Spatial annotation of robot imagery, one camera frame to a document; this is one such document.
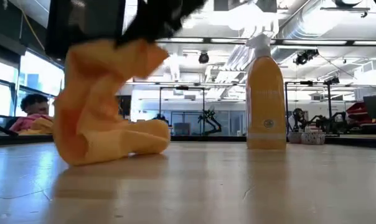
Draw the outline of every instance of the white ceiling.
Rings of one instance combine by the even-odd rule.
[[[204,7],[202,11],[194,14],[193,19],[189,20],[187,26],[189,28],[183,29],[178,33],[177,36],[180,37],[241,37],[242,30],[233,30],[225,24],[216,24],[217,19],[214,17],[222,16],[221,14],[216,14],[212,12],[213,1],[209,0],[208,4]],[[278,11],[279,24],[283,24],[284,21],[292,15],[297,9],[299,9],[306,0],[284,0],[288,4],[287,11]],[[36,20],[38,23],[42,24],[44,27],[47,26],[47,19],[49,14],[50,0],[10,0],[19,7],[23,8],[31,18]],[[127,0],[126,7],[126,19],[128,22],[133,19],[136,10],[136,0]],[[338,21],[336,21],[336,26],[330,31],[322,35],[322,39],[376,39],[376,7],[373,0],[364,0],[363,7],[370,7],[371,11],[368,16],[361,18],[361,13],[340,13],[343,15]],[[188,55],[188,57],[183,57],[184,52],[187,50],[206,50],[210,52],[216,52],[210,56],[213,57],[213,63],[223,62],[226,56],[231,53],[234,46],[233,45],[215,45],[215,44],[161,44],[170,54],[179,55],[179,68],[181,74],[187,73],[205,73],[207,65],[200,64],[194,55]],[[354,62],[362,61],[367,58],[376,58],[376,48],[375,47],[319,47],[319,53],[327,58],[334,65],[341,67],[342,69],[352,70],[358,65],[352,65]],[[343,58],[346,58],[347,63],[343,63]],[[293,58],[287,59],[284,64],[282,64],[283,76],[286,79],[310,79],[321,77],[329,72],[336,70],[334,65],[331,65],[327,60],[322,57],[315,58],[314,61],[309,62],[306,65],[296,66],[293,63]],[[168,65],[164,65],[161,69],[157,71],[156,76],[159,73],[165,73],[165,77],[170,77],[167,73],[170,73]]]

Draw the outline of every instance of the yellow spray bottle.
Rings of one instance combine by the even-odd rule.
[[[260,34],[247,43],[256,57],[246,85],[248,149],[286,149],[283,78],[271,58],[270,41]]]

